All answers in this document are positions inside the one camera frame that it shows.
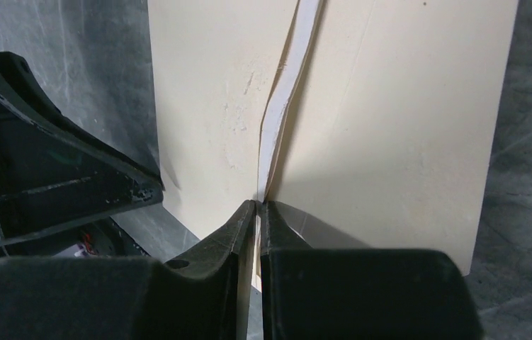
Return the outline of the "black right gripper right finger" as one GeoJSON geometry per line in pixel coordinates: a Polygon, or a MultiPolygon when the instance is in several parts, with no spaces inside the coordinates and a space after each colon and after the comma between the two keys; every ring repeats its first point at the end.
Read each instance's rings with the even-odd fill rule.
{"type": "Polygon", "coordinates": [[[460,270],[431,249],[316,249],[264,203],[266,339],[482,339],[460,270]]]}

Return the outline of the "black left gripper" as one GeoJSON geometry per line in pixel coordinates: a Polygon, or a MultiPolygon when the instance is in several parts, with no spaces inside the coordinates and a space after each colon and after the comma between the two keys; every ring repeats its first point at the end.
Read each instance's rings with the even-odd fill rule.
{"type": "Polygon", "coordinates": [[[162,191],[157,174],[63,116],[24,58],[0,52],[0,257],[148,256],[107,217],[162,191]]]}

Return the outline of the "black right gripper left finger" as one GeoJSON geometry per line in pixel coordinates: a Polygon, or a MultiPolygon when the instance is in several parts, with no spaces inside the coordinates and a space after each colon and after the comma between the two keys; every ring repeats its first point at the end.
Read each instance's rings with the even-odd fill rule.
{"type": "Polygon", "coordinates": [[[0,258],[0,339],[245,339],[256,203],[167,262],[0,258]]]}

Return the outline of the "tan paper envelope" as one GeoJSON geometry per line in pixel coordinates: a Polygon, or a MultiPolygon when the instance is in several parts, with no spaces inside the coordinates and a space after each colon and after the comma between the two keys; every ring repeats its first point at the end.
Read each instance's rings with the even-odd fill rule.
{"type": "MultiPolygon", "coordinates": [[[[163,206],[202,239],[256,199],[299,1],[150,1],[163,206]]],[[[266,200],[314,247],[472,263],[516,1],[321,1],[266,200]]]]}

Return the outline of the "white letter paper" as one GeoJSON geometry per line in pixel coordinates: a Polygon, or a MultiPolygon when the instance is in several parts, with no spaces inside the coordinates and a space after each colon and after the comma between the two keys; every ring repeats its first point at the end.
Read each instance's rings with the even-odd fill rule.
{"type": "Polygon", "coordinates": [[[277,79],[272,87],[261,123],[256,190],[256,199],[259,202],[266,200],[276,171],[288,109],[309,55],[321,7],[321,1],[297,2],[281,63],[276,73],[277,79]]]}

